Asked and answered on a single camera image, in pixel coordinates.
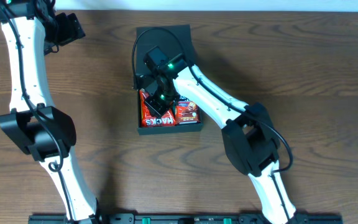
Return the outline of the red Hello Panda box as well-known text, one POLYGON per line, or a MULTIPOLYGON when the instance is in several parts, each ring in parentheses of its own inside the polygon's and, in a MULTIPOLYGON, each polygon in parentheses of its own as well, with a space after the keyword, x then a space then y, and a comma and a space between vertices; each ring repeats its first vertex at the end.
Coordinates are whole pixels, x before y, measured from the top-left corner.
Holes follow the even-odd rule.
POLYGON ((176 125, 200 123, 200 112, 197 104, 181 96, 175 104, 176 125))

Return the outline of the black gift box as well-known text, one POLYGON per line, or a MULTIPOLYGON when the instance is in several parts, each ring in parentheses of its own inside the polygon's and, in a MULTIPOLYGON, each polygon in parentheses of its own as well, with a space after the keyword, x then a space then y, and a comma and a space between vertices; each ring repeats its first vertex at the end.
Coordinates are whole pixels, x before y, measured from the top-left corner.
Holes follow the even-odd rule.
MULTIPOLYGON (((191 28, 189 24, 165 26, 165 30, 153 29, 151 27, 137 27, 136 37, 139 38, 135 53, 131 57, 134 60, 135 74, 133 75, 134 89, 138 91, 144 85, 152 81, 148 78, 150 70, 143 62, 144 55, 155 46, 160 47, 162 52, 170 58, 184 52, 191 62, 197 62, 197 53, 191 39, 191 28)), ((200 121, 192 124, 178 124, 174 126, 143 127, 140 96, 137 95, 137 131, 140 135, 170 134, 199 132, 203 127, 202 111, 199 111, 200 121)))

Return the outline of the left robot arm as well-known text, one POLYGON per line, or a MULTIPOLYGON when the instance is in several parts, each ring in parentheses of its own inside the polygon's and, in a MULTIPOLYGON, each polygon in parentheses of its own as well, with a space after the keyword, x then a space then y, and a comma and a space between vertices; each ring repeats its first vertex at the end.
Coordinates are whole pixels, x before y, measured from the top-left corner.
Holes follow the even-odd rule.
POLYGON ((0 128, 49 174, 60 194, 63 215, 31 215, 29 223, 102 223, 96 196, 87 186, 75 155, 72 118, 55 107, 45 56, 85 37, 75 14, 55 13, 55 1, 0 1, 0 23, 11 68, 8 114, 0 128))

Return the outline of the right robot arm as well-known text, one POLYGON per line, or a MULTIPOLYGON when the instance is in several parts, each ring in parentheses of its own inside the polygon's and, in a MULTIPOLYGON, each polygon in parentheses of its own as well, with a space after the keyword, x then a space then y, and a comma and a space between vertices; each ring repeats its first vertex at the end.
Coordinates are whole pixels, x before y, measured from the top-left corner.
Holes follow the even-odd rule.
POLYGON ((224 149, 231 164, 253 183, 270 223, 292 223, 296 208, 291 203, 279 164, 278 149, 290 149, 273 127, 267 109, 260 103, 248 105, 227 94, 206 78, 184 54, 169 58, 159 47, 150 49, 143 62, 155 86, 147 88, 150 113, 161 118, 180 97, 199 106, 220 128, 224 149))

